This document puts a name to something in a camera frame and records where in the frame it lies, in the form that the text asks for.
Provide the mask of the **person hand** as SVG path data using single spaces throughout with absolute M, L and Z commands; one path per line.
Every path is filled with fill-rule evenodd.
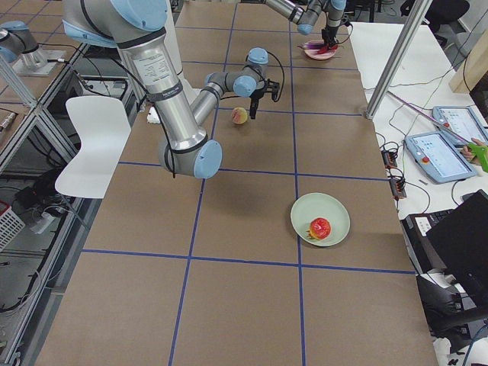
M 471 141 L 476 144 L 477 146 L 482 146 L 482 147 L 487 147 L 487 145 L 485 144 L 485 142 L 477 139 L 477 138 L 474 138 L 472 137 L 471 138 Z M 461 154 L 462 156 L 468 161 L 470 162 L 471 164 L 474 164 L 474 165 L 481 165 L 480 164 L 480 160 L 478 157 L 476 157 L 473 152 L 472 152 L 472 149 L 468 146 L 464 146 L 462 149 L 461 149 Z

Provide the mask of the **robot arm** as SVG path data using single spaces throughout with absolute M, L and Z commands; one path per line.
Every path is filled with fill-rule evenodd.
M 65 1 L 63 26 L 80 43 L 115 48 L 127 61 L 128 75 L 156 109 L 165 137 L 159 161 L 172 174 L 205 179 L 222 162 L 222 148 L 201 126 L 227 92 L 250 97 L 266 86 L 268 52 L 249 51 L 239 72 L 209 75 L 198 96 L 189 101 L 183 81 L 165 46 L 169 8 L 165 1 Z
M 262 4 L 296 24 L 297 31 L 302 35 L 310 34 L 319 16 L 324 13 L 326 26 L 321 30 L 323 45 L 332 49 L 338 44 L 336 34 L 343 19 L 346 0 L 312 0 L 307 2 L 305 9 L 286 0 L 267 0 Z

